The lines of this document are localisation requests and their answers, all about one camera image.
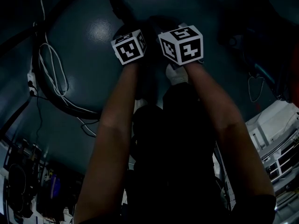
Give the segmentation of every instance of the black sleeve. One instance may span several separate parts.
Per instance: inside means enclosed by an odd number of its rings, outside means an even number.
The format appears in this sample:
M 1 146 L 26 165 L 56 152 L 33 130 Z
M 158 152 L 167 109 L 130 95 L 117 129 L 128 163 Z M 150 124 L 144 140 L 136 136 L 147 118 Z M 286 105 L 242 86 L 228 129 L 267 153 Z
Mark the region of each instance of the black sleeve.
M 231 214 L 232 223 L 272 224 L 275 218 L 276 197 L 259 195 L 237 203 Z

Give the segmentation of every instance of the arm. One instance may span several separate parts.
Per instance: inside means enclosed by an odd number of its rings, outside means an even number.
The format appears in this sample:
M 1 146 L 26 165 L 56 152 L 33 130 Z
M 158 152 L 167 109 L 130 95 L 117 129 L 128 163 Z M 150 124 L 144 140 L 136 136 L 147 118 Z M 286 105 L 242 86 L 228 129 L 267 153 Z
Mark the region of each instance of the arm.
M 236 199 L 274 195 L 271 181 L 232 99 L 198 63 L 187 64 L 185 69 L 215 128 Z
M 121 204 L 128 167 L 138 64 L 123 68 L 101 115 L 92 157 L 75 210 L 75 223 L 111 214 Z

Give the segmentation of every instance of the person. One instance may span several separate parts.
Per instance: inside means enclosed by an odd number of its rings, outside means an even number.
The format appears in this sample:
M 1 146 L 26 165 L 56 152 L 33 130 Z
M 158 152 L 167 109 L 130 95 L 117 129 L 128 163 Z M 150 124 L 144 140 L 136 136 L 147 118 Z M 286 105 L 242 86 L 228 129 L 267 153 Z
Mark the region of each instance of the person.
M 121 222 L 124 188 L 131 222 L 273 222 L 273 187 L 238 108 L 202 65 L 184 68 L 192 85 L 176 79 L 163 109 L 146 105 L 134 115 L 139 64 L 123 68 L 100 118 L 76 224 Z M 138 156 L 128 174 L 132 127 Z M 232 212 L 215 181 L 215 142 L 235 195 Z

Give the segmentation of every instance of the white device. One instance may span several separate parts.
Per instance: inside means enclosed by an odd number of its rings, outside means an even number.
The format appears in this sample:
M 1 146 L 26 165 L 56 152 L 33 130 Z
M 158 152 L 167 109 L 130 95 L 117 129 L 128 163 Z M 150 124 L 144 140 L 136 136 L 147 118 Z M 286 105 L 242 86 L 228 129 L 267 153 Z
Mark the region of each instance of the white device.
M 36 76 L 35 76 L 35 74 L 31 70 L 27 74 L 27 79 L 28 79 L 28 82 L 31 81 L 32 85 L 35 88 L 37 88 L 37 86 L 36 86 Z M 37 96 L 37 91 L 33 87 L 29 87 L 29 92 L 30 91 L 33 91 L 34 95 Z
M 204 57 L 203 37 L 195 26 L 161 33 L 158 37 L 163 55 L 178 65 Z
M 147 48 L 141 30 L 117 38 L 111 45 L 122 65 L 143 57 Z

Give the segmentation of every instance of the white box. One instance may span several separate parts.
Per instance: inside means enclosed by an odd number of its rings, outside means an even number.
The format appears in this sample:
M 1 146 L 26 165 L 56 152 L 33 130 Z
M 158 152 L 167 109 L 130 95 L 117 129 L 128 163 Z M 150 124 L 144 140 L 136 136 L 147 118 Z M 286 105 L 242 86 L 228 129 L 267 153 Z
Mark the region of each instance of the white box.
M 111 45 L 122 65 L 143 57 L 147 48 L 141 30 L 117 38 Z
M 204 57 L 203 36 L 195 26 L 161 33 L 158 37 L 163 55 L 178 65 Z

